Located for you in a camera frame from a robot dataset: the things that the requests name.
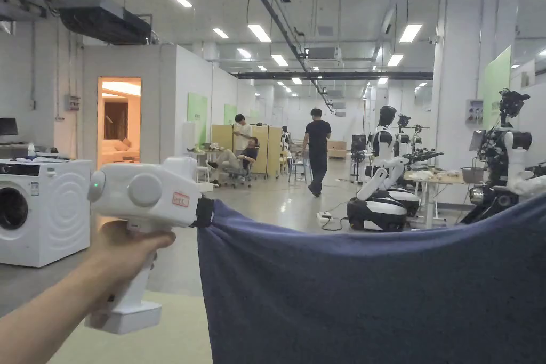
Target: shoe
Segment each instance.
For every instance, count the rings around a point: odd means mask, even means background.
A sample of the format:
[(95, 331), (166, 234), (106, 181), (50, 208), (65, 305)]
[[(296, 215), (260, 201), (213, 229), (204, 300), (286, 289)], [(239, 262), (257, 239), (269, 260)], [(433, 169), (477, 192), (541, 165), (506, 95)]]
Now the shoe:
[(309, 190), (311, 191), (311, 193), (315, 196), (315, 198), (319, 198), (319, 197), (320, 197), (320, 194), (317, 193), (317, 192), (315, 192), (315, 191), (313, 190), (313, 188), (311, 187), (311, 185), (308, 186), (308, 189), (309, 189)]

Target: person sitting in chair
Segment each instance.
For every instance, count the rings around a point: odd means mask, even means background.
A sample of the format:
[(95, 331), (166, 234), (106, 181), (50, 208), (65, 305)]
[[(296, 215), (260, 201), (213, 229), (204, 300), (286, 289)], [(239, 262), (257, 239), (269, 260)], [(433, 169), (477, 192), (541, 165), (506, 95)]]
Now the person sitting in chair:
[(231, 150), (225, 150), (218, 156), (217, 162), (207, 161), (207, 165), (214, 169), (212, 173), (212, 184), (220, 185), (218, 179), (220, 172), (225, 168), (241, 168), (241, 160), (243, 161), (243, 169), (248, 170), (249, 164), (256, 162), (258, 157), (258, 138), (250, 137), (246, 149), (238, 156), (235, 156)]

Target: sofa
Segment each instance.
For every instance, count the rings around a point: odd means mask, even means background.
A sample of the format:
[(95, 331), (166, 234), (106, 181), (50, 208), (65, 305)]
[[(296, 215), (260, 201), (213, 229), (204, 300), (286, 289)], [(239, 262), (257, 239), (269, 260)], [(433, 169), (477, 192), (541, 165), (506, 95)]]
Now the sofa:
[(132, 143), (128, 139), (123, 141), (104, 140), (102, 142), (102, 163), (123, 162), (123, 158), (134, 158), (134, 161), (140, 161), (140, 150), (131, 146)]
[(345, 141), (328, 141), (328, 158), (342, 158), (347, 156), (347, 143)]

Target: man in black t-shirt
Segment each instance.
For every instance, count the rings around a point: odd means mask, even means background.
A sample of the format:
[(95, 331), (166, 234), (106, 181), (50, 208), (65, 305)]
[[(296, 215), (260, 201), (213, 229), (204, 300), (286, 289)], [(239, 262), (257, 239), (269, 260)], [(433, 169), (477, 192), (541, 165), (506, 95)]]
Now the man in black t-shirt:
[(249, 164), (256, 162), (258, 157), (258, 139), (255, 137), (250, 137), (248, 140), (248, 146), (246, 149), (239, 155), (235, 156), (230, 150), (225, 150), (218, 156), (217, 162), (208, 161), (207, 164), (215, 169), (212, 174), (212, 184), (219, 185), (218, 178), (220, 177), (220, 172), (224, 168), (240, 168), (240, 160), (243, 160), (243, 169), (247, 170)]
[(326, 175), (328, 165), (328, 144), (327, 139), (332, 135), (330, 124), (322, 120), (322, 111), (315, 108), (311, 111), (313, 121), (305, 128), (303, 139), (303, 151), (309, 144), (309, 162), (313, 172), (313, 182), (308, 186), (315, 197), (320, 197), (322, 192), (322, 180)]

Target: doorway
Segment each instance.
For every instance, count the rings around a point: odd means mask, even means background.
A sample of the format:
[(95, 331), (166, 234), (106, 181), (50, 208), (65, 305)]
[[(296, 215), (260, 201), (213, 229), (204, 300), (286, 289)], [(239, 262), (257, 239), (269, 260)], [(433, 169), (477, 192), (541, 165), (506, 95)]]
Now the doorway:
[(138, 77), (99, 78), (97, 168), (140, 163), (141, 90)]

